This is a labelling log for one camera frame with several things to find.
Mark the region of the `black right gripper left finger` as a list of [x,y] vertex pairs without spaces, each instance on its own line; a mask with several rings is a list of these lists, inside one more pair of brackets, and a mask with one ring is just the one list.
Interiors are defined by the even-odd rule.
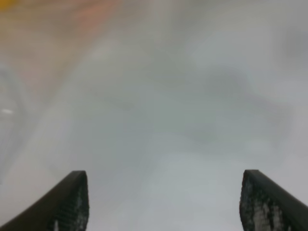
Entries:
[[86,171],[72,171],[2,231],[85,231],[90,215]]

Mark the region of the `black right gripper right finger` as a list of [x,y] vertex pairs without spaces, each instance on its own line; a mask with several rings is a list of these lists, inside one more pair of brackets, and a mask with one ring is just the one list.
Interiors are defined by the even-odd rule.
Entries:
[[243,173],[239,214],[245,231],[308,229],[308,207],[259,170]]

